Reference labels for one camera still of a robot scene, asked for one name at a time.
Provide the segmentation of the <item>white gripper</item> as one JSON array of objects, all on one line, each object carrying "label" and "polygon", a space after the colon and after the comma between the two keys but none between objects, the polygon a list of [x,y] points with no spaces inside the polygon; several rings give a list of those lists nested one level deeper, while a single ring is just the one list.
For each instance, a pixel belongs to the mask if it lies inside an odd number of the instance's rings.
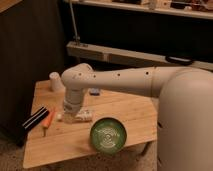
[{"label": "white gripper", "polygon": [[72,124],[75,121],[77,114],[81,109],[80,104],[71,104],[67,101],[63,102],[63,120],[67,124]]}]

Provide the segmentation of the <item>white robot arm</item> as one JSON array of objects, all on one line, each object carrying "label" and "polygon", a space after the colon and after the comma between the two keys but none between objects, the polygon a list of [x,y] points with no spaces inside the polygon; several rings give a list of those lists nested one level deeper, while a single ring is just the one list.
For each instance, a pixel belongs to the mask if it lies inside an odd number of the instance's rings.
[{"label": "white robot arm", "polygon": [[61,75],[64,110],[77,113],[86,88],[158,99],[158,171],[213,171],[213,73],[192,67],[96,72],[83,63]]}]

